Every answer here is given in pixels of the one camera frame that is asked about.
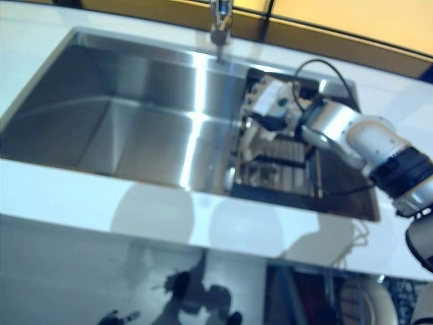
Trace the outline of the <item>right robot hand black glove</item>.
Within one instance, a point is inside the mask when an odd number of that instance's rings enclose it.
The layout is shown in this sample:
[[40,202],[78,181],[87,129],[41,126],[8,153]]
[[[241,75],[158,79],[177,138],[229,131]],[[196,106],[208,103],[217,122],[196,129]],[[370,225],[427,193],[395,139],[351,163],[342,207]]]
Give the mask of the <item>right robot hand black glove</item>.
[[296,101],[299,92],[297,81],[262,77],[244,95],[242,113],[247,128],[264,133],[263,137],[269,141],[278,134],[294,138],[302,117],[302,108]]

